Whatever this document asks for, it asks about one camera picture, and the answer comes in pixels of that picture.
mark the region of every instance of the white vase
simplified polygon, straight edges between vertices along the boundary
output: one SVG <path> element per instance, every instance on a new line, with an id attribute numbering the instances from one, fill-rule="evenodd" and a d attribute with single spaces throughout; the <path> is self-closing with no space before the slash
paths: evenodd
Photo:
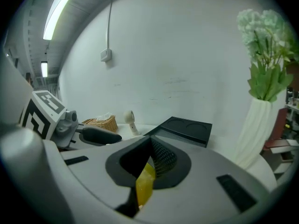
<path id="1" fill-rule="evenodd" d="M 270 134 L 272 104 L 253 98 L 235 148 L 235 163 L 247 169 L 258 157 Z"/>

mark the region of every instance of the wicker basket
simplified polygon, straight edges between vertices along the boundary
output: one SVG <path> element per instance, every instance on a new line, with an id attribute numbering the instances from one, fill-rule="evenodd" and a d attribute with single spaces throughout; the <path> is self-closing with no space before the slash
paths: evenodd
<path id="1" fill-rule="evenodd" d="M 114 133 L 118 129 L 116 121 L 115 121 L 115 115 L 111 115 L 111 117 L 106 120 L 97 121 L 96 119 L 87 119 L 82 123 L 86 124 L 86 125 L 94 125 L 94 126 L 97 126 L 97 127 L 103 128 L 103 129 L 107 129 Z"/>

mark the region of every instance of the ceiling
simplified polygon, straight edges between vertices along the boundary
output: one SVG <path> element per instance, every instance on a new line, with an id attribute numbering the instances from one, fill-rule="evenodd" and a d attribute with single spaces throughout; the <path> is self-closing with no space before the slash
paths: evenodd
<path id="1" fill-rule="evenodd" d="M 43 40 L 43 32 L 53 1 L 25 0 L 8 29 L 8 33 L 10 30 L 13 33 L 8 46 L 14 48 L 23 70 L 31 73 L 33 86 L 37 90 L 49 89 L 49 85 L 57 84 L 64 56 L 72 46 L 75 34 L 96 8 L 109 0 L 69 0 L 59 17 L 52 40 L 46 41 Z M 42 78 L 43 60 L 48 61 L 47 78 Z"/>

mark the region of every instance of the electrical box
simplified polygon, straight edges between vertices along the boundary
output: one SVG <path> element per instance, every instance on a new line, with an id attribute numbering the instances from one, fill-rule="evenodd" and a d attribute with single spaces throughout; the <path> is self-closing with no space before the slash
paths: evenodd
<path id="1" fill-rule="evenodd" d="M 112 58 L 112 50 L 107 48 L 101 52 L 101 61 L 107 62 L 110 61 Z"/>

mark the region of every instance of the ceiling light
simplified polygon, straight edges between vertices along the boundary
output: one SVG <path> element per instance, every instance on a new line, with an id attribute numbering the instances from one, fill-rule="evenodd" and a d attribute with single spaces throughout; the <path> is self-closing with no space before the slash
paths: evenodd
<path id="1" fill-rule="evenodd" d="M 59 16 L 68 0 L 54 0 L 46 21 L 45 30 L 43 32 L 44 40 L 52 40 L 52 36 L 59 19 Z"/>
<path id="2" fill-rule="evenodd" d="M 48 62 L 41 62 L 41 66 L 43 77 L 48 77 Z"/>

